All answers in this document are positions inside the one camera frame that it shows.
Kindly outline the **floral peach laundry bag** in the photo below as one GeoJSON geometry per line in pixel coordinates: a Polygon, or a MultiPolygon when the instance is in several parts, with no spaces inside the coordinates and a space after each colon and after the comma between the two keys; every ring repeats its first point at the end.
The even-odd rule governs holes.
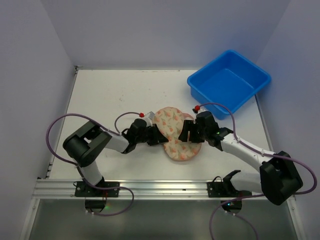
{"type": "Polygon", "coordinates": [[[159,131],[168,139],[168,142],[163,144],[163,148],[173,161],[189,161],[200,152],[202,147],[200,143],[179,140],[185,120],[193,121],[194,118],[170,106],[158,110],[152,119],[152,123],[156,124],[159,131]]]}

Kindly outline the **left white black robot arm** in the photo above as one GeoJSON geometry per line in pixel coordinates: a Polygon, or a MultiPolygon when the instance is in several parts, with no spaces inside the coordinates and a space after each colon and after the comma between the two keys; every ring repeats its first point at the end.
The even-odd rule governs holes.
{"type": "Polygon", "coordinates": [[[121,154],[132,152],[138,144],[154,146],[165,144],[169,140],[156,124],[148,124],[144,119],[136,119],[129,128],[120,134],[102,130],[102,127],[88,121],[64,142],[62,147],[76,162],[79,174],[89,186],[102,188],[104,177],[100,173],[96,158],[104,149],[121,154]]]}

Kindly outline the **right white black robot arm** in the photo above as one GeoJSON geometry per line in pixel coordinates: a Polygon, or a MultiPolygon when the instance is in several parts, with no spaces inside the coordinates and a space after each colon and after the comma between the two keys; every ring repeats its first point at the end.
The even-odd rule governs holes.
{"type": "Polygon", "coordinates": [[[234,170],[221,182],[209,187],[227,196],[247,191],[263,194],[279,206],[302,186],[303,181],[289,155],[281,151],[259,150],[255,145],[241,141],[234,131],[219,127],[209,111],[196,115],[195,120],[184,120],[179,140],[187,143],[207,142],[222,152],[231,154],[255,169],[255,173],[234,170]]]}

